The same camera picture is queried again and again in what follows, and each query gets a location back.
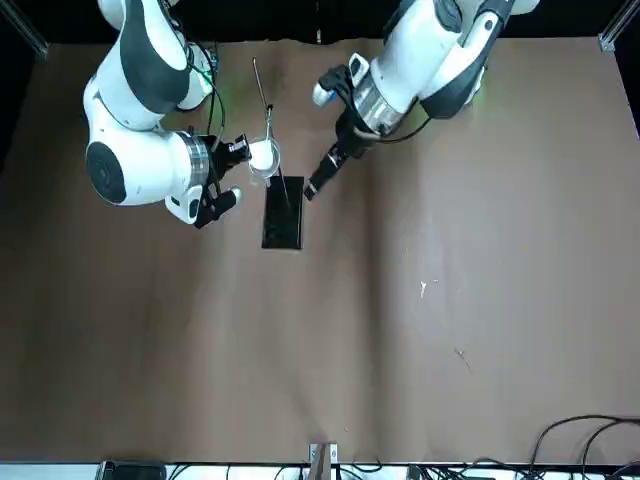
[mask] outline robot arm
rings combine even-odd
[[[518,13],[538,0],[516,0]],[[485,0],[464,43],[463,18],[455,0],[402,0],[385,30],[385,48],[369,65],[360,55],[330,70],[318,82],[319,106],[340,96],[345,111],[336,122],[337,142],[310,177],[311,200],[351,157],[392,134],[416,100],[429,118],[451,118],[473,97],[495,40],[514,0]]]
[[[120,35],[84,92],[93,186],[114,205],[164,200],[198,228],[217,220],[241,198],[235,187],[219,191],[218,182],[251,160],[246,137],[225,144],[159,125],[167,113],[193,109],[211,94],[212,80],[197,72],[213,76],[211,57],[174,30],[163,0],[99,0],[99,6]]]

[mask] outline black wall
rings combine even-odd
[[[96,0],[58,2],[17,0],[44,37],[53,43],[112,42],[115,32],[103,20]],[[291,38],[324,43],[345,38],[378,38],[399,0],[182,0],[175,8],[202,40],[243,41]],[[623,0],[541,0],[529,15],[514,17],[511,37],[574,37],[600,33]]]
[[[27,91],[34,54],[22,38],[0,16],[0,54],[5,64],[2,72],[4,95],[0,108],[0,172],[11,146],[20,107]]]
[[[616,42],[616,59],[640,134],[640,14]]]

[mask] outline phone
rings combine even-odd
[[[102,462],[96,480],[166,480],[167,468],[161,462]]]
[[[264,202],[262,248],[302,249],[302,190],[304,177],[274,175]]]

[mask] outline silver metal ring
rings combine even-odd
[[[367,127],[380,135],[393,131],[402,119],[402,114],[396,112],[384,99],[370,71],[355,88],[353,103]]]
[[[189,151],[191,160],[191,179],[189,187],[204,185],[209,176],[209,148],[198,137],[190,137],[184,132],[177,132]]]

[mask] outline black cable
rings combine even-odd
[[[171,475],[169,475],[169,479],[168,480],[175,480],[176,478],[178,478],[178,476],[184,472],[187,468],[189,468],[191,465],[187,464],[182,464],[182,465],[176,465],[176,468],[173,470],[173,472],[171,472]]]
[[[431,121],[431,117],[427,117],[427,119],[424,122],[422,122],[422,124],[418,128],[416,128],[413,132],[407,133],[406,135],[404,135],[402,137],[391,138],[391,139],[381,138],[380,140],[374,140],[374,142],[376,142],[376,143],[386,143],[387,145],[393,144],[393,143],[404,142],[405,140],[409,140],[410,138],[413,138],[417,134],[419,134],[424,129],[424,127],[426,127],[429,124],[430,121]]]
[[[351,467],[355,468],[356,470],[358,470],[360,473],[376,473],[379,472],[380,470],[382,470],[383,466],[382,463],[380,463],[380,459],[376,458],[376,463],[378,464],[377,467],[372,468],[371,470],[369,470],[368,468],[362,468],[358,465],[356,465],[355,463],[351,464]]]
[[[452,470],[447,467],[434,467],[433,470],[436,471],[438,476],[442,476],[445,480],[466,480],[464,475],[461,475],[459,472]]]
[[[286,465],[285,465],[285,466],[283,466],[283,467],[280,467],[280,470],[278,470],[278,471],[276,472],[276,475],[273,477],[273,480],[276,480],[276,479],[278,478],[278,475],[280,475],[282,472],[284,472],[287,468],[289,468],[289,467],[288,467],[288,466],[286,466]]]
[[[449,472],[446,472],[447,469],[444,468],[431,468],[431,472],[435,472],[435,474],[438,476],[438,480],[448,480],[451,478],[451,476],[449,476]]]
[[[355,478],[356,480],[363,480],[362,477],[360,475],[358,475],[357,473],[352,472],[351,470],[347,470],[344,467],[338,466],[338,471],[339,472],[344,472],[344,473],[348,473],[349,475],[351,475],[353,478]]]
[[[418,468],[420,469],[420,472],[422,473],[422,476],[424,477],[425,480],[434,480],[434,478],[431,476],[431,471],[429,471],[429,468],[424,467],[422,465],[418,466]]]
[[[622,472],[624,472],[625,470],[629,470],[631,467],[637,467],[639,465],[640,465],[640,460],[634,460],[633,462],[627,463],[624,467],[620,467],[618,470],[613,472],[611,475],[608,475],[608,477],[617,477]]]
[[[638,420],[614,420],[610,423],[607,423],[603,426],[601,426],[598,430],[596,430],[591,437],[589,437],[589,440],[587,440],[587,442],[584,445],[584,450],[582,451],[582,459],[581,459],[581,473],[582,473],[582,478],[586,478],[586,472],[587,472],[587,457],[589,455],[589,450],[591,449],[591,445],[593,444],[593,442],[595,442],[596,438],[598,438],[598,436],[600,436],[603,432],[609,430],[610,428],[613,428],[617,425],[635,425],[636,427],[640,427],[640,419]]]
[[[211,88],[214,92],[214,95],[211,95],[211,100],[209,102],[209,120],[207,121],[207,135],[211,135],[211,125],[213,124],[213,112],[215,110],[216,96],[218,97],[218,101],[220,102],[220,130],[218,131],[218,134],[216,135],[216,139],[213,143],[213,147],[211,148],[211,152],[213,153],[216,151],[216,148],[218,148],[218,145],[220,144],[220,140],[222,139],[222,134],[224,133],[224,126],[226,121],[226,112],[224,109],[224,103],[222,101],[222,97],[220,96],[220,92],[218,92],[218,89],[215,86],[216,77],[217,77],[216,70],[213,68],[213,62],[211,61],[211,57],[209,57],[209,54],[207,53],[205,48],[200,44],[200,42],[198,42],[195,39],[195,37],[193,37],[187,32],[186,28],[184,28],[184,25],[182,25],[182,22],[180,22],[177,19],[173,19],[173,20],[175,22],[174,26],[182,32],[182,34],[185,36],[185,39],[193,42],[196,45],[196,47],[200,49],[200,51],[202,52],[202,55],[204,55],[204,58],[207,60],[207,63],[209,64],[209,70],[211,71],[211,80],[209,79],[209,77],[207,77],[204,74],[204,72],[202,72],[202,70],[196,67],[193,64],[193,62],[191,62],[189,65],[192,69],[198,72],[200,76],[202,76],[207,81],[207,83],[209,83],[209,85],[211,85]],[[218,59],[218,62],[219,62],[220,57],[218,56],[218,43],[214,42],[213,45],[214,45],[213,48],[215,49],[216,58]],[[211,173],[213,174],[213,186],[215,187],[216,195],[220,196],[222,194],[222,188],[220,187],[220,177],[218,176],[218,171],[216,170],[216,166],[213,162],[213,159],[209,161],[209,166],[211,167]]]
[[[211,158],[209,159],[209,165],[211,167],[211,171],[213,173],[213,184],[215,186],[216,189],[216,195],[220,195],[222,193],[222,190],[220,188],[220,178],[218,177],[218,172],[216,171],[216,167],[214,165],[213,162],[213,154],[215,153],[216,149],[218,148],[218,145],[220,144],[220,140],[222,139],[222,134],[224,132],[224,125],[226,122],[226,111],[224,109],[224,102],[222,101],[222,97],[220,96],[220,92],[218,92],[218,89],[216,88],[215,84],[209,80],[209,78],[204,74],[204,72],[202,72],[202,70],[200,70],[198,67],[196,67],[195,65],[191,65],[191,68],[193,68],[196,72],[198,72],[200,75],[202,75],[202,77],[204,77],[207,82],[209,82],[209,85],[211,85],[211,88],[213,89],[213,92],[215,93],[215,95],[218,97],[218,101],[220,103],[220,129],[218,130],[218,133],[216,135],[216,139],[213,142],[213,147],[211,147]],[[207,125],[207,135],[211,134],[211,122],[213,121],[213,102],[210,104],[210,108],[209,108],[209,122]]]
[[[565,425],[571,422],[581,421],[581,420],[609,420],[611,422],[618,422],[618,421],[634,422],[635,421],[640,423],[640,418],[615,417],[613,415],[578,415],[575,417],[569,417],[569,418],[565,418],[564,420],[559,420],[557,422],[554,422],[542,431],[542,433],[538,437],[538,440],[536,441],[535,447],[533,449],[533,453],[531,454],[531,459],[529,460],[529,474],[531,474],[534,471],[536,459],[538,458],[538,452],[540,451],[540,445],[542,444],[542,440],[544,439],[544,437],[556,427],[559,427],[561,425]]]
[[[505,470],[511,470],[511,471],[513,471],[513,472],[515,472],[517,474],[520,474],[520,475],[523,476],[523,479],[521,479],[521,480],[524,480],[524,479],[528,479],[528,480],[543,480],[544,479],[544,474],[546,473],[546,471],[544,471],[544,470],[536,471],[536,472],[533,472],[533,471],[527,472],[526,470],[514,467],[513,465],[509,465],[507,463],[501,462],[501,461],[496,460],[496,459],[491,458],[491,457],[480,457],[480,458],[474,460],[473,462],[471,462],[470,464],[465,465],[465,467],[462,470],[460,470],[459,472],[456,472],[456,473],[458,475],[462,475],[463,476],[464,472],[466,472],[467,470],[470,470],[472,468],[481,468],[480,464],[483,464],[483,463],[495,464],[495,465],[498,465],[498,466],[504,468]]]

